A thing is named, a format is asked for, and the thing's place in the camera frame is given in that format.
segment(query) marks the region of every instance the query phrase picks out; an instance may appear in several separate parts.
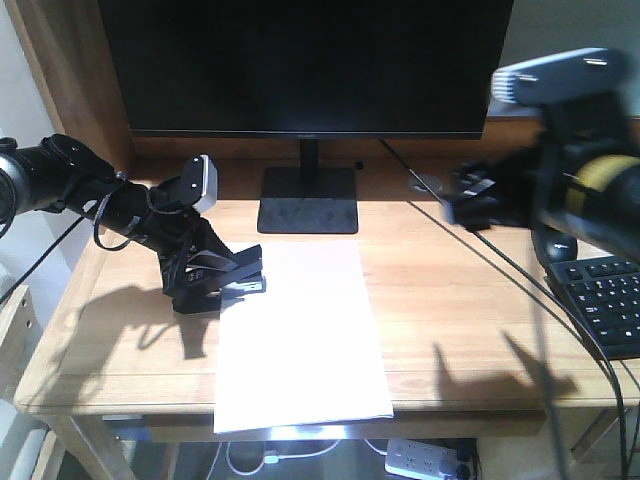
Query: keyboard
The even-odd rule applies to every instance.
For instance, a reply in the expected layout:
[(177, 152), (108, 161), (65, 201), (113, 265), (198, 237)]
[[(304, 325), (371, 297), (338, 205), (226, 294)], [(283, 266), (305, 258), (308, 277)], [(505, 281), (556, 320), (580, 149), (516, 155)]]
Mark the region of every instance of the keyboard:
[(640, 357), (637, 264), (616, 256), (579, 259), (553, 263), (547, 275), (553, 293), (592, 332), (608, 359)]

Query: power outlet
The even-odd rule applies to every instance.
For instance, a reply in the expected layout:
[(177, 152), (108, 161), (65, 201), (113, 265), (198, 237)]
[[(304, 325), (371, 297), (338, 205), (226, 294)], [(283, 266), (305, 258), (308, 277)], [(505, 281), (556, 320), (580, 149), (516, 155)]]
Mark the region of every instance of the power outlet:
[(389, 440), (384, 468), (418, 480), (446, 480), (456, 478), (461, 464), (450, 448), (394, 438)]

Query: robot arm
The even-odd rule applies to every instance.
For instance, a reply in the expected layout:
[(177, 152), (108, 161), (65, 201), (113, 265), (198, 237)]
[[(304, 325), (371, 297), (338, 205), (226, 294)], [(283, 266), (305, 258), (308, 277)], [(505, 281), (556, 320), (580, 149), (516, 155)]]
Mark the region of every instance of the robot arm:
[(614, 87), (627, 72), (615, 50), (589, 48), (496, 71), (493, 94), (535, 106), (536, 145), (456, 172), (450, 223), (547, 228), (640, 261), (640, 149)]
[[(197, 313), (219, 305), (219, 290), (260, 276), (262, 251), (231, 252), (200, 213), (217, 197), (217, 173), (206, 155), (189, 162), (180, 176), (147, 188), (116, 173), (82, 143), (53, 135), (37, 147), (17, 148), (0, 139), (0, 223), (30, 210), (70, 209), (155, 251), (163, 292), (174, 310)], [(119, 250), (117, 247), (104, 247)]]

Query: desk leg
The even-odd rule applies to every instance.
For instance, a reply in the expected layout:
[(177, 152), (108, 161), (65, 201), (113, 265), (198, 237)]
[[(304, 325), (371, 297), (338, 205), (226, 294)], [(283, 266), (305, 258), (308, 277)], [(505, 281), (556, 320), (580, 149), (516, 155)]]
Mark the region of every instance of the desk leg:
[(43, 417), (93, 480), (136, 480), (113, 433), (96, 416)]

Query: gray wall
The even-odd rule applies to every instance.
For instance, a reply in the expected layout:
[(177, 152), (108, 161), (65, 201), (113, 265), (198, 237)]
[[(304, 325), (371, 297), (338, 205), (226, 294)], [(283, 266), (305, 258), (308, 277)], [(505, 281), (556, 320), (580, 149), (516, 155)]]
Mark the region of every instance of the gray wall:
[[(515, 0), (501, 66), (585, 47), (617, 48), (631, 62), (621, 93), (640, 115), (640, 0)], [(526, 114), (492, 103), (492, 115)]]

